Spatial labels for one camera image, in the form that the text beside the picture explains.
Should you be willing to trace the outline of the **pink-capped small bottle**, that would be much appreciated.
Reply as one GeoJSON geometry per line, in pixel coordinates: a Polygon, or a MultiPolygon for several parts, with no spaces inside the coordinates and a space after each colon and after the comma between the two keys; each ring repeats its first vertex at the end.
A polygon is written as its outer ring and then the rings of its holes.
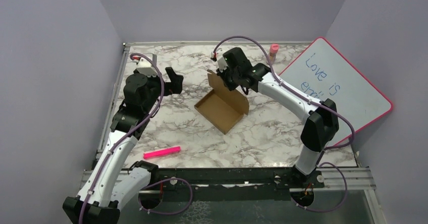
{"type": "Polygon", "coordinates": [[[278,44],[271,44],[269,48],[269,60],[270,63],[273,64],[275,62],[277,53],[279,51],[280,46],[278,44]]]}

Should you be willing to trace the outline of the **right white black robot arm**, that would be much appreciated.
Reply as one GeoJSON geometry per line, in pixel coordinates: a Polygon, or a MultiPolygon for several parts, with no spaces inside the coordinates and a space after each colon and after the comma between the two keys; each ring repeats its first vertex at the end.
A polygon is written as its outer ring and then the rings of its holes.
{"type": "Polygon", "coordinates": [[[216,74],[230,91],[241,87],[268,96],[292,112],[304,125],[300,139],[303,143],[291,173],[292,183],[304,187],[311,181],[311,174],[325,145],[339,130],[337,108],[334,101],[316,99],[286,83],[267,65],[252,65],[239,47],[226,52],[212,52],[211,60],[217,62],[216,74]]]}

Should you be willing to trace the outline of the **pink-framed whiteboard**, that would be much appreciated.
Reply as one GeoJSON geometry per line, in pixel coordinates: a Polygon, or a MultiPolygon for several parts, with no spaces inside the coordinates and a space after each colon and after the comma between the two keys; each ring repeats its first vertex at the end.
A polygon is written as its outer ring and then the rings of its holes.
{"type": "Polygon", "coordinates": [[[323,37],[313,41],[280,77],[309,96],[333,100],[337,112],[350,122],[339,120],[339,131],[329,146],[347,143],[351,128],[358,132],[393,109],[393,103],[323,37]]]}

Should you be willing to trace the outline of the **pink rectangular stick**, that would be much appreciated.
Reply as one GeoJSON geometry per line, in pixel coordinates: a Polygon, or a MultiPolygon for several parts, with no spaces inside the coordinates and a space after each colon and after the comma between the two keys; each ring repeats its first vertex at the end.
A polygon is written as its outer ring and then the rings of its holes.
{"type": "Polygon", "coordinates": [[[174,154],[181,151],[180,146],[160,149],[152,152],[145,152],[143,153],[143,159],[150,159],[150,158],[156,158],[156,157],[162,157],[170,154],[174,154]]]}

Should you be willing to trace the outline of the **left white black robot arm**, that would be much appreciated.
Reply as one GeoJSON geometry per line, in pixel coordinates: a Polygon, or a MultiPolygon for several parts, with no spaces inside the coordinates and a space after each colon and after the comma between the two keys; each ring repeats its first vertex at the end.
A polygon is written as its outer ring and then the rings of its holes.
{"type": "Polygon", "coordinates": [[[78,194],[63,202],[71,223],[117,223],[123,207],[140,189],[152,189],[158,184],[154,165],[137,166],[120,183],[117,180],[163,98],[182,92],[184,77],[166,67],[171,80],[164,81],[155,54],[135,52],[129,58],[136,63],[136,69],[125,81],[124,99],[112,118],[105,148],[78,194]]]}

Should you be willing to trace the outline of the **brown cardboard box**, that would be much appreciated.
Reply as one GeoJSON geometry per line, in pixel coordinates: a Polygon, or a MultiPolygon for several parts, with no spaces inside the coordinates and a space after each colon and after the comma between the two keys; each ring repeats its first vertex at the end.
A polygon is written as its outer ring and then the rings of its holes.
{"type": "Polygon", "coordinates": [[[230,91],[212,70],[207,71],[211,91],[194,108],[220,132],[227,134],[249,113],[249,101],[238,90],[230,91]]]}

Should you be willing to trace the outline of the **aluminium front frame rail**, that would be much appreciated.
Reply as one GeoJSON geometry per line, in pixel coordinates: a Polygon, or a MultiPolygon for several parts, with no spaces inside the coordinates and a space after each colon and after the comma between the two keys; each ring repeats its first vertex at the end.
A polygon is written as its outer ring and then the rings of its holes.
{"type": "Polygon", "coordinates": [[[334,167],[325,163],[305,176],[294,167],[160,168],[139,161],[127,170],[108,170],[103,179],[91,171],[81,193],[67,197],[63,210],[72,223],[117,223],[121,210],[137,200],[142,210],[193,201],[289,201],[292,209],[336,214],[359,212],[372,223],[385,223],[376,185],[367,167],[334,167]]]}

